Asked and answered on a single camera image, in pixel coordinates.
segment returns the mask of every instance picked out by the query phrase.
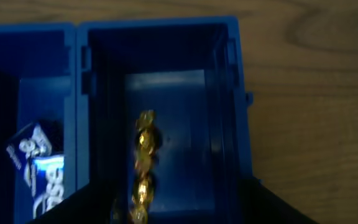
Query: brown table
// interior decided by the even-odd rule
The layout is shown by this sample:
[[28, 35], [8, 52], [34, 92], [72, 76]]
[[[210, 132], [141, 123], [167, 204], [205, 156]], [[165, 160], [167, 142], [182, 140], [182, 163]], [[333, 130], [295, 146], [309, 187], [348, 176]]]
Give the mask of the brown table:
[[236, 15], [255, 175], [321, 223], [358, 223], [358, 0], [0, 0], [0, 24]]

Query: blue candy wrapper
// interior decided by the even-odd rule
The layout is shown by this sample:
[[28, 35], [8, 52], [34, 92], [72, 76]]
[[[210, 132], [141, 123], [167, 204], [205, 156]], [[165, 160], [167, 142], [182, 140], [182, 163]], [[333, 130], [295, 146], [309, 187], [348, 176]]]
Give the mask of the blue candy wrapper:
[[33, 216], [44, 214], [63, 201], [64, 156], [36, 157], [31, 164]]
[[56, 122], [39, 121], [22, 128], [8, 140], [6, 151], [29, 187], [30, 160], [34, 157], [50, 156], [52, 152], [62, 150], [60, 129]]

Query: blue and white package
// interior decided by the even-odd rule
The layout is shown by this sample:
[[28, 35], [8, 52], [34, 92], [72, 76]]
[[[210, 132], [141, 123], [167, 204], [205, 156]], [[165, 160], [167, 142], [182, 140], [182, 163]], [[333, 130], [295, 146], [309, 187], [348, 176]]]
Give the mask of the blue and white package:
[[61, 151], [63, 145], [61, 136], [56, 122], [39, 121], [28, 124], [8, 140], [6, 151], [29, 187], [31, 187], [30, 160]]
[[63, 201], [64, 156], [36, 157], [31, 164], [33, 217], [44, 214]]

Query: storage box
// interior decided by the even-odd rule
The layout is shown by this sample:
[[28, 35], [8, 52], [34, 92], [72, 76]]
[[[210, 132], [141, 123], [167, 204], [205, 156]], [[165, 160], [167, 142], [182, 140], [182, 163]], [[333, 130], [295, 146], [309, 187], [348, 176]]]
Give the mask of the storage box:
[[39, 118], [64, 125], [65, 196], [76, 189], [75, 28], [0, 26], [0, 223], [32, 219], [33, 201], [5, 151], [9, 136]]
[[113, 179], [131, 204], [135, 120], [162, 133], [150, 223], [240, 223], [252, 175], [237, 19], [90, 22], [77, 32], [77, 187]]

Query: blue container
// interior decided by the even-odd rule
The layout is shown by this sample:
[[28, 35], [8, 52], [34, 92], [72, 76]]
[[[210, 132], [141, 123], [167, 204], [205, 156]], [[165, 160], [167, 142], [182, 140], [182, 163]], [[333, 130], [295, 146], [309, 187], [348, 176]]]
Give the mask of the blue container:
[[239, 223], [252, 175], [234, 17], [90, 22], [77, 31], [77, 187], [113, 179], [131, 205], [135, 120], [162, 133], [151, 223]]
[[65, 194], [76, 189], [75, 28], [0, 26], [0, 223], [32, 219], [32, 197], [4, 142], [37, 119], [64, 125]]

